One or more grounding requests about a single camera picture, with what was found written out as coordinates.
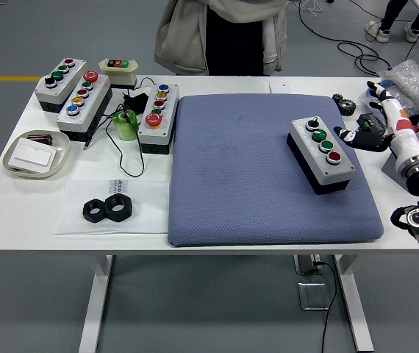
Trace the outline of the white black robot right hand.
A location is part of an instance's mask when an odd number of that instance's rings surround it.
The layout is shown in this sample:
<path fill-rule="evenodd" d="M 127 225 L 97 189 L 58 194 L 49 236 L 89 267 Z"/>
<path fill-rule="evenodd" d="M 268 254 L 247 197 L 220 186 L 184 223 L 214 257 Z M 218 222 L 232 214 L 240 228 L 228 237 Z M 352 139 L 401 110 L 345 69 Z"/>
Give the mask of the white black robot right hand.
<path fill-rule="evenodd" d="M 334 128 L 334 132 L 347 146 L 355 149 L 377 152 L 391 149 L 398 167 L 419 161 L 419 139 L 399 100 L 377 83 L 369 81 L 367 85 L 370 93 L 379 100 L 379 109 L 387 123 L 387 133 L 377 135 L 359 129 L 351 131 L 339 126 Z"/>

